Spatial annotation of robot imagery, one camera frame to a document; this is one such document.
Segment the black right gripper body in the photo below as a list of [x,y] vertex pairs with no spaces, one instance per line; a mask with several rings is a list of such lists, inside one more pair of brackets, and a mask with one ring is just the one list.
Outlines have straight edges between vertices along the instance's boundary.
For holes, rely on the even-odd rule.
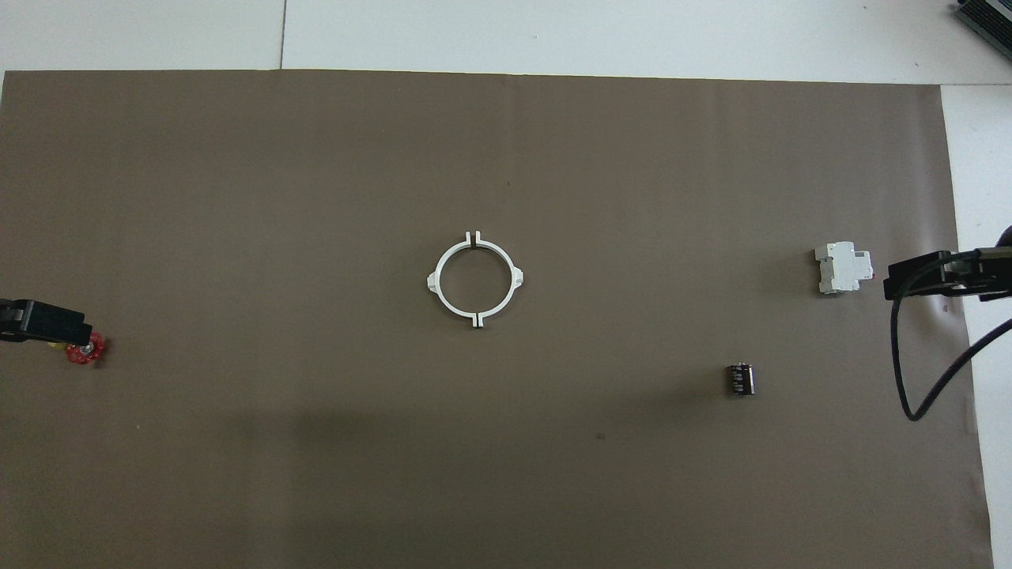
[[1012,298],[1012,224],[996,245],[966,251],[954,265],[951,296],[975,296],[980,302]]

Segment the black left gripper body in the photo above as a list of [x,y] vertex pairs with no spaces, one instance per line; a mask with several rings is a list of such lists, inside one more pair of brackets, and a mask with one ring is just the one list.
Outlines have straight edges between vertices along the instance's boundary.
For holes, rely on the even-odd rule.
[[23,333],[23,318],[28,300],[0,299],[0,341],[21,343],[28,341]]

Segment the white half pipe clamp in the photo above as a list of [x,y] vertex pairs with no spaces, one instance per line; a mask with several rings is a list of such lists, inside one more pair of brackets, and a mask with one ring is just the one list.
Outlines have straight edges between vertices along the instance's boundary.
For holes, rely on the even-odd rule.
[[477,312],[476,315],[474,315],[474,328],[481,329],[485,326],[485,320],[498,315],[503,311],[503,309],[506,308],[506,306],[509,305],[515,295],[515,292],[517,291],[517,288],[520,288],[524,282],[524,272],[513,262],[511,255],[503,247],[496,245],[491,241],[485,240],[481,231],[474,231],[474,248],[490,250],[495,253],[495,255],[498,256],[503,263],[505,263],[510,273],[509,288],[504,298],[497,303],[497,305],[491,307],[491,309]]
[[427,276],[427,287],[430,292],[433,292],[433,294],[437,296],[441,305],[444,306],[449,313],[469,320],[471,327],[473,328],[478,328],[478,324],[480,324],[480,321],[478,321],[478,314],[474,312],[466,312],[462,309],[459,309],[459,307],[453,305],[453,303],[446,298],[444,289],[442,288],[442,273],[444,273],[446,264],[448,264],[449,260],[451,260],[451,257],[459,254],[465,249],[477,247],[477,240],[480,237],[480,231],[467,231],[462,241],[455,243],[455,245],[452,245],[446,249],[444,253],[442,253],[440,259],[438,259],[435,264],[433,272]]

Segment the red handwheel brass valve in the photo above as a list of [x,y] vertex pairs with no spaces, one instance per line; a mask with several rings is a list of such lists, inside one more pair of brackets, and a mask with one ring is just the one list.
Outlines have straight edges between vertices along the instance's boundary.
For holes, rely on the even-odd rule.
[[65,353],[66,360],[72,364],[87,365],[98,361],[104,355],[106,341],[104,335],[92,332],[86,345],[69,345],[69,343],[47,342],[52,349],[60,349]]

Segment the white circuit breaker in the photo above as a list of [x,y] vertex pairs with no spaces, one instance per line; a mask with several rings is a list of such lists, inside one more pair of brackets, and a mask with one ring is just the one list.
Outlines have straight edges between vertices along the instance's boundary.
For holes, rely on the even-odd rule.
[[857,250],[850,241],[825,243],[813,249],[819,266],[819,292],[837,295],[860,290],[863,281],[874,279],[870,252]]

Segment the brown paper table mat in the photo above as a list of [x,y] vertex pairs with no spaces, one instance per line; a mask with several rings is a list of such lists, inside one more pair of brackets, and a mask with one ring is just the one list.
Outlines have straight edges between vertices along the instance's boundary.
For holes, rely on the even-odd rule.
[[[957,247],[941,89],[15,72],[0,569],[986,569],[965,372],[901,414],[880,280]],[[427,287],[481,231],[481,329]],[[754,367],[730,396],[726,367]]]

